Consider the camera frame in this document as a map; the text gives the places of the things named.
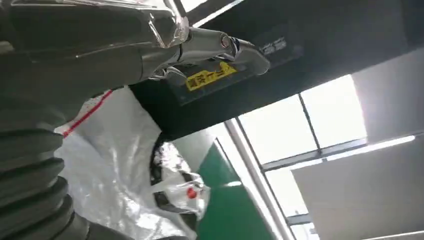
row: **green wall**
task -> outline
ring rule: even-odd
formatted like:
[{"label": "green wall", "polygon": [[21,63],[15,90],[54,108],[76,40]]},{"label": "green wall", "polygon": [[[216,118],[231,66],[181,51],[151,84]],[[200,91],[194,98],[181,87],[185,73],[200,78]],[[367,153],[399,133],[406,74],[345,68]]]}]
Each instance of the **green wall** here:
[{"label": "green wall", "polygon": [[264,220],[231,164],[215,144],[210,147],[198,173],[211,188],[206,214],[198,226],[198,240],[271,240]]}]

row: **red stripe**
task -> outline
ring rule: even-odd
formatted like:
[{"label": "red stripe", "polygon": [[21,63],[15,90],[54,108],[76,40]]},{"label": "red stripe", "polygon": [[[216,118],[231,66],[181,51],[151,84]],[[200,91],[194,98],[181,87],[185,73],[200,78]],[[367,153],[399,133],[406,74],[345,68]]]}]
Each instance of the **red stripe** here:
[{"label": "red stripe", "polygon": [[76,121],[70,128],[63,132],[63,138],[66,138],[69,134],[71,134],[80,124],[82,124],[87,118],[89,118],[100,106],[103,104],[105,99],[112,94],[113,90],[107,91],[100,99],[100,101],[88,111],[84,116],[82,116],[78,121]]}]

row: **yellow warning label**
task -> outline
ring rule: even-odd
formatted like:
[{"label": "yellow warning label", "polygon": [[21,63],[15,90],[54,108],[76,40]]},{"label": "yellow warning label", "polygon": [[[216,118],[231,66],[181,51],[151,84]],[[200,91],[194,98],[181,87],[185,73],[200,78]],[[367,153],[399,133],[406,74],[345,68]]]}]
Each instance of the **yellow warning label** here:
[{"label": "yellow warning label", "polygon": [[187,85],[188,90],[194,91],[199,89],[205,85],[215,82],[216,80],[222,79],[225,76],[236,73],[237,71],[226,62],[220,62],[219,66],[221,68],[220,71],[200,71],[192,76],[189,76],[185,81],[185,85]]}]

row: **plastic protective cover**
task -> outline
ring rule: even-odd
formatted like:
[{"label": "plastic protective cover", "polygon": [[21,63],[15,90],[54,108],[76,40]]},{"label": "plastic protective cover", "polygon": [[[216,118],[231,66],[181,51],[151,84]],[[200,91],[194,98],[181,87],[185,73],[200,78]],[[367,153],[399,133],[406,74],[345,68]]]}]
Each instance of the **plastic protective cover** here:
[{"label": "plastic protective cover", "polygon": [[127,87],[86,102],[56,132],[77,213],[136,240],[196,239],[209,188]]},{"label": "plastic protective cover", "polygon": [[188,18],[182,15],[179,11],[182,6],[178,7],[174,0],[13,0],[11,3],[12,7],[55,5],[96,6],[134,12],[139,21],[147,23],[150,28],[150,33],[142,32],[144,42],[140,44],[154,43],[161,48],[170,48],[185,42],[189,36]]}]

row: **red dot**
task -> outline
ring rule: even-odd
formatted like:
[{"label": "red dot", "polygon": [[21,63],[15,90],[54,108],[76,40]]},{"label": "red dot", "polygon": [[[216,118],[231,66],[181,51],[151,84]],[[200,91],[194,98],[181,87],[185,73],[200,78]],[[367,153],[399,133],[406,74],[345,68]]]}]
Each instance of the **red dot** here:
[{"label": "red dot", "polygon": [[190,187],[187,190],[187,196],[189,199],[195,199],[198,196],[198,193],[192,187]]}]

